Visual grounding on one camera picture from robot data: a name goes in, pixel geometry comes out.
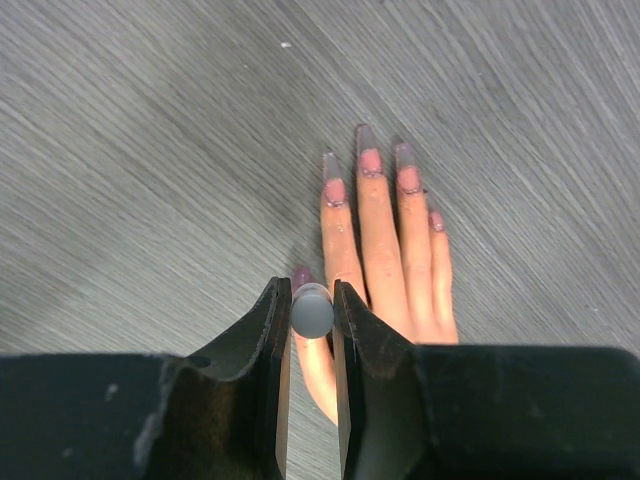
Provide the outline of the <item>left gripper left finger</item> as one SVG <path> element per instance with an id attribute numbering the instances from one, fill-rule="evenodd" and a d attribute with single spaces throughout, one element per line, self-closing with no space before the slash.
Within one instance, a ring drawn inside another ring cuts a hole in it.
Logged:
<path id="1" fill-rule="evenodd" d="M 5 479 L 282 479 L 291 285 L 270 280 L 186 357 L 56 353 L 1 360 Z"/>

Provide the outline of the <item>white nail polish cap brush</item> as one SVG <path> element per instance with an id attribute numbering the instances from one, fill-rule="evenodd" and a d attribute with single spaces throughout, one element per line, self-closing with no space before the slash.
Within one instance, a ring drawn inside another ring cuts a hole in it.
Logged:
<path id="1" fill-rule="evenodd" d="M 291 327 L 303 338 L 325 337 L 334 325 L 334 310 L 331 295 L 319 283 L 306 283 L 293 295 L 291 305 Z"/>

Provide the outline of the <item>mannequin hand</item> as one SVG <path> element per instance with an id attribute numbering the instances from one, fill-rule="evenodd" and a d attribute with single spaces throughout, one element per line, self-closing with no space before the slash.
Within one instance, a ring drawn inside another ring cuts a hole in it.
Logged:
<path id="1" fill-rule="evenodd" d="M 373 130 L 357 127 L 352 208 L 336 155 L 324 155 L 320 227 L 327 286 L 351 284 L 376 316 L 414 343 L 455 344 L 445 222 L 427 199 L 410 146 L 397 144 L 394 160 L 391 188 Z"/>

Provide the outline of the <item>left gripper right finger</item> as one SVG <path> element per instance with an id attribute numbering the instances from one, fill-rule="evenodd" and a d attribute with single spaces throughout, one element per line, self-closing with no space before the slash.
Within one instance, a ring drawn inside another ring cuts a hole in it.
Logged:
<path id="1" fill-rule="evenodd" d="M 612 347 L 418 345 L 346 283 L 333 333 L 346 479 L 635 479 L 639 360 Z"/>

